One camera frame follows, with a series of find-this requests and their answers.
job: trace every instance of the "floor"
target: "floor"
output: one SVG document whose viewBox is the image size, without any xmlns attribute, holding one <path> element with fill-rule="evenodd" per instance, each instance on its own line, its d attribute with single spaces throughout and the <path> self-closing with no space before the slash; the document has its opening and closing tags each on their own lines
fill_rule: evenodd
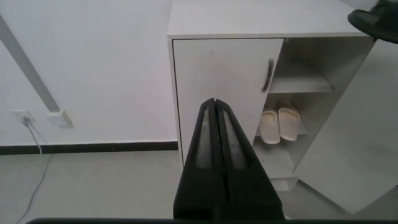
<svg viewBox="0 0 398 224">
<path fill-rule="evenodd" d="M 43 155 L 45 179 L 30 212 L 39 217 L 172 218 L 178 151 Z M 0 223 L 14 224 L 40 181 L 39 155 L 0 156 Z M 299 182 L 279 192 L 284 213 L 298 219 L 398 219 L 398 190 L 351 215 Z"/>
</svg>

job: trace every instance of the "power cord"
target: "power cord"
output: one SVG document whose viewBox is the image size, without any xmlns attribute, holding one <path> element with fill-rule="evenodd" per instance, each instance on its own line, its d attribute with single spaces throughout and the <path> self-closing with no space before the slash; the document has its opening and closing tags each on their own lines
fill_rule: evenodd
<svg viewBox="0 0 398 224">
<path fill-rule="evenodd" d="M 36 187 L 35 191 L 33 192 L 32 196 L 31 196 L 31 198 L 30 198 L 30 200 L 29 200 L 29 204 L 28 204 L 28 206 L 27 206 L 27 208 L 26 208 L 25 213 L 18 219 L 18 221 L 16 222 L 16 224 L 18 224 L 23 218 L 25 218 L 26 214 L 29 212 L 30 207 L 32 206 L 33 199 L 34 199 L 34 197 L 35 197 L 35 195 L 36 195 L 36 193 L 37 193 L 37 190 L 39 189 L 39 187 L 41 186 L 41 184 L 42 184 L 42 182 L 43 182 L 43 180 L 44 180 L 45 173 L 46 173 L 46 171 L 47 171 L 47 167 L 49 166 L 50 159 L 51 159 L 51 157 L 50 157 L 50 158 L 49 158 L 49 161 L 48 161 L 48 163 L 47 163 L 47 165 L 45 166 L 45 169 L 43 170 L 43 163 L 42 163 L 42 154 L 43 154 L 43 150 L 42 150 L 42 147 L 40 146 L 40 144 L 37 142 L 36 137 L 35 137 L 35 135 L 33 134 L 33 131 L 31 130 L 31 128 L 30 128 L 30 126 L 29 126 L 29 125 L 32 125 L 32 124 L 30 123 L 30 119 L 29 119 L 28 117 L 23 117 L 23 118 L 22 118 L 22 124 L 23 124 L 25 127 L 27 127 L 27 129 L 29 130 L 30 134 L 31 134 L 32 137 L 33 137 L 33 140 L 35 141 L 37 147 L 39 148 L 39 151 L 40 151 L 40 169 L 41 169 L 41 171 L 42 171 L 42 178 L 41 178 L 39 184 L 37 184 L 37 187 Z"/>
</svg>

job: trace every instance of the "slipper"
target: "slipper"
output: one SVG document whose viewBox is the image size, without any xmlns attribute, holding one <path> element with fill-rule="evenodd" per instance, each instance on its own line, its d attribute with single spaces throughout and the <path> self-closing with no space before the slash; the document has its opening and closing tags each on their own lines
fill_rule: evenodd
<svg viewBox="0 0 398 224">
<path fill-rule="evenodd" d="M 300 115 L 288 101 L 277 103 L 279 135 L 288 141 L 296 141 L 299 133 Z"/>
<path fill-rule="evenodd" d="M 275 110 L 266 109 L 262 112 L 259 133 L 261 139 L 267 144 L 278 144 L 280 142 L 278 117 Z"/>
</svg>

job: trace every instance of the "wall outlet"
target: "wall outlet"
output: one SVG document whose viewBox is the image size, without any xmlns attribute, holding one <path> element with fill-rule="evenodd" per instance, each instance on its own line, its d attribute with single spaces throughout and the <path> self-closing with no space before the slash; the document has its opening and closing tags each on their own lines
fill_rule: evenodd
<svg viewBox="0 0 398 224">
<path fill-rule="evenodd" d="M 31 124 L 35 122 L 35 119 L 33 119 L 32 115 L 30 115 L 29 111 L 27 110 L 12 110 L 11 112 L 20 123 L 22 123 L 23 117 L 28 117 Z"/>
<path fill-rule="evenodd" d="M 73 128 L 72 121 L 65 110 L 49 113 L 47 114 L 47 118 L 50 120 L 52 125 L 58 126 L 59 128 Z"/>
</svg>

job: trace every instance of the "cabinet handle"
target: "cabinet handle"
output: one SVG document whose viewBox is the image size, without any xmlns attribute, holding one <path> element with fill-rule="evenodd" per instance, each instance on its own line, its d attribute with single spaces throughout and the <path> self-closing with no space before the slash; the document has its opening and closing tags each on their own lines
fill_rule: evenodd
<svg viewBox="0 0 398 224">
<path fill-rule="evenodd" d="M 270 58 L 268 60 L 268 72 L 267 72 L 267 78 L 266 78 L 266 82 L 264 83 L 264 86 L 261 88 L 261 91 L 267 91 L 269 84 L 271 82 L 271 78 L 272 78 L 272 70 L 274 68 L 274 59 Z"/>
</svg>

